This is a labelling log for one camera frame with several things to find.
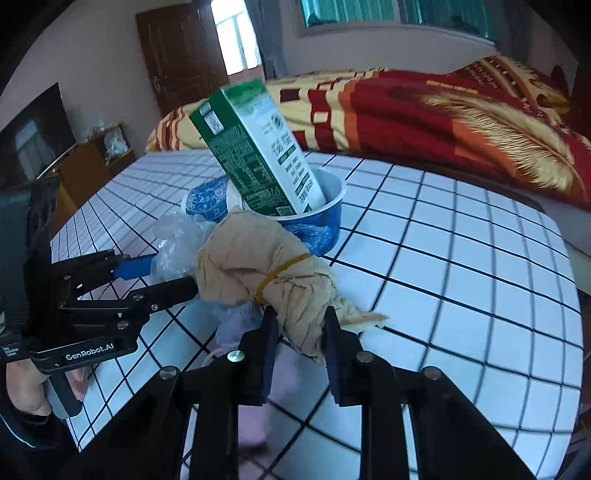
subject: rubber band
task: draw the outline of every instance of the rubber band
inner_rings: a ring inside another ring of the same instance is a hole
[[[298,255],[297,257],[294,257],[291,260],[288,260],[283,265],[279,265],[279,267],[277,267],[275,270],[270,271],[267,274],[267,276],[263,279],[263,281],[260,283],[260,285],[258,286],[258,288],[256,290],[255,302],[257,302],[259,305],[262,305],[262,292],[263,292],[263,290],[265,290],[267,285],[269,283],[271,283],[276,278],[276,276],[279,275],[281,272],[287,270],[292,265],[295,265],[296,263],[301,262],[302,260],[305,260],[309,256],[310,256],[310,254]]]

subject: door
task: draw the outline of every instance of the door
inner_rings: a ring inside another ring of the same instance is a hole
[[[211,7],[175,5],[135,20],[162,116],[228,83]]]

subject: black tv screen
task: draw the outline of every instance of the black tv screen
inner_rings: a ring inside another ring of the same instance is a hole
[[[0,132],[0,190],[36,179],[75,143],[56,83]]]

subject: cardboard box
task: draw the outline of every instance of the cardboard box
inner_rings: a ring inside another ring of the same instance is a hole
[[[222,87],[190,119],[255,212],[296,215],[326,204],[300,146],[260,80]]]

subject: silver screw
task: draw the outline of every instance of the silver screw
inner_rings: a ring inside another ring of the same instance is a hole
[[[176,367],[162,367],[158,373],[162,380],[170,380],[177,376]]]
[[[244,355],[242,350],[232,350],[226,355],[226,357],[232,363],[237,364],[238,362],[242,362],[246,358],[246,355]]]
[[[425,367],[423,368],[423,375],[431,380],[437,380],[441,378],[441,370],[437,367]]]
[[[355,358],[360,364],[368,364],[374,359],[374,355],[372,352],[361,350],[360,352],[357,352]]]

